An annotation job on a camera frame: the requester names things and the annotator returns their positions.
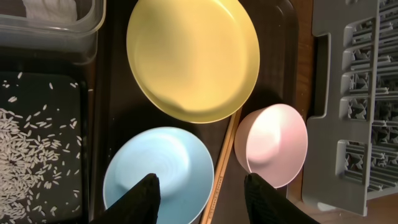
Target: blue plate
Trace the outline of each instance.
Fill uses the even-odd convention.
[[[155,173],[160,182],[157,223],[194,221],[213,188],[213,161],[206,146],[179,128],[154,128],[133,137],[116,153],[106,171],[105,208],[149,173]]]

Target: brown tray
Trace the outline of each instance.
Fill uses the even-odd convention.
[[[205,143],[216,165],[229,123],[229,118],[211,124],[176,120],[158,110],[141,92],[131,73],[125,44],[127,25],[136,2],[108,1],[106,20],[99,31],[91,218],[98,217],[104,211],[102,185],[107,166],[116,151],[133,136],[159,126],[186,129]],[[244,106],[243,116],[274,103],[292,105],[295,99],[298,36],[294,10],[287,0],[241,2],[253,20],[261,47],[260,76],[252,97]],[[243,198],[245,174],[235,156],[231,155],[213,223],[242,223],[238,222],[242,217],[236,217],[247,217]],[[231,209],[239,211],[231,214]],[[235,218],[222,218],[225,215]]]

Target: wooden chopstick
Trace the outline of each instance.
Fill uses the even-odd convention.
[[[221,185],[224,180],[226,166],[228,165],[229,155],[235,140],[236,130],[238,129],[239,119],[241,117],[242,108],[232,115],[231,120],[224,138],[223,148],[221,149],[220,158],[217,162],[214,187],[211,191],[209,201],[201,218],[201,224],[210,224],[216,209],[218,196],[220,194]]]

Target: gray dish rack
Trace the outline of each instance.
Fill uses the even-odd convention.
[[[303,201],[366,216],[367,200],[398,193],[398,0],[314,0],[312,32]]]

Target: white cloth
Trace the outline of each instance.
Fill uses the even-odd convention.
[[[75,0],[23,0],[26,18],[70,23],[77,20]]]

